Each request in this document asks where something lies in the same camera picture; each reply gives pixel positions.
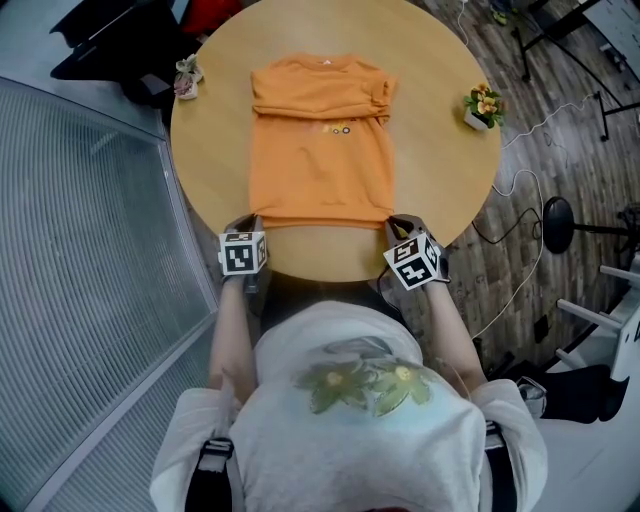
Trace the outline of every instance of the person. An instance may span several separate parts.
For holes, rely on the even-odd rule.
[[[515,383],[487,382],[447,285],[430,282],[424,293],[439,373],[367,283],[276,275],[253,350],[243,280],[228,279],[208,386],[179,398],[156,459],[157,510],[500,510],[492,422],[512,510],[530,511],[546,482],[544,441]],[[221,446],[226,469],[212,470],[218,463],[204,461]],[[224,487],[203,483],[210,471],[224,472]]]

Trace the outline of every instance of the white cable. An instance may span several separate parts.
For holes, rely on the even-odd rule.
[[[509,146],[511,146],[511,144],[513,144],[515,141],[517,141],[520,137],[525,137],[527,135],[531,135],[534,130],[536,128],[540,128],[542,125],[544,125],[549,119],[551,119],[553,116],[555,116],[558,112],[560,112],[563,108],[567,108],[567,107],[573,107],[578,109],[580,112],[582,112],[584,110],[584,102],[587,101],[589,98],[591,98],[592,96],[594,96],[593,94],[587,94],[582,101],[580,102],[580,104],[582,105],[581,107],[578,107],[577,105],[574,105],[573,103],[566,103],[560,107],[558,107],[553,114],[550,114],[546,117],[546,119],[544,121],[542,121],[540,124],[535,125],[533,128],[531,128],[531,130],[529,130],[527,133],[520,133],[518,135],[516,135],[513,139],[511,139],[509,142],[507,142],[507,144],[505,144],[504,146],[502,146],[502,149],[507,149]]]
[[[493,185],[493,190],[495,190],[498,194],[500,194],[502,197],[509,197],[511,194],[513,194],[514,189],[516,188],[516,179],[518,178],[518,175],[521,172],[528,172],[529,174],[531,174],[535,180],[536,180],[536,185],[538,186],[538,195],[540,196],[540,212],[542,212],[542,210],[544,209],[544,201],[542,199],[542,189],[540,188],[540,181],[538,180],[538,176],[536,176],[536,174],[533,171],[530,171],[529,169],[520,169],[515,176],[513,177],[513,183],[511,184],[511,190],[507,193],[504,192],[500,192],[495,185]],[[542,258],[542,253],[544,252],[544,241],[543,241],[543,235],[544,235],[544,228],[542,225],[542,221],[540,222],[540,253],[538,254],[538,258],[536,259],[536,262],[533,264],[533,268],[531,269],[531,271],[529,272],[529,275],[527,275],[527,277],[525,278],[524,281],[522,281],[522,283],[520,284],[520,286],[518,286],[518,288],[516,288],[516,291],[513,292],[513,295],[511,296],[511,298],[509,299],[509,302],[507,302],[505,304],[505,306],[500,310],[500,312],[496,315],[496,317],[491,320],[491,322],[489,322],[486,327],[484,329],[482,329],[479,333],[474,334],[473,336],[471,336],[471,339],[477,338],[478,336],[480,336],[484,331],[486,331],[489,327],[491,327],[493,325],[493,323],[502,316],[502,313],[504,313],[507,308],[511,305],[511,303],[513,302],[513,299],[516,298],[516,295],[518,294],[518,292],[520,291],[520,289],[525,285],[525,283],[531,278],[531,276],[533,275],[533,273],[535,272],[538,263],[540,262],[540,258]]]
[[[467,37],[467,33],[462,28],[462,25],[460,25],[460,18],[462,18],[462,14],[464,13],[464,4],[466,4],[467,1],[468,0],[462,0],[462,10],[460,11],[460,14],[458,14],[458,28],[460,29],[460,32],[462,32],[462,35],[464,36],[465,46],[469,46],[469,38]]]

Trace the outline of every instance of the red object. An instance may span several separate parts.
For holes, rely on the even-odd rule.
[[[194,36],[212,32],[241,10],[240,0],[191,0],[182,30]]]

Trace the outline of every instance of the potted plant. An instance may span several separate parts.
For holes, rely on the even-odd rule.
[[[464,97],[467,109],[464,122],[476,130],[487,130],[496,124],[504,124],[505,102],[499,92],[492,91],[487,84],[479,84],[471,89],[471,95]]]
[[[184,60],[176,62],[175,81],[173,91],[176,97],[181,100],[192,100],[198,96],[198,82],[202,80],[204,74],[202,68],[198,66],[195,55],[189,55]]]

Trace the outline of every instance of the round wooden table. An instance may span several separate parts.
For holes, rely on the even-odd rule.
[[[215,232],[249,213],[249,73],[296,52],[355,53],[398,77],[387,127],[395,147],[395,211],[421,217],[444,246],[484,203],[500,132],[463,123],[462,98],[486,82],[456,34],[406,0],[262,0],[222,25],[198,52],[198,98],[173,108],[171,143],[182,188]],[[270,229],[269,266],[319,281],[377,277],[384,231]]]

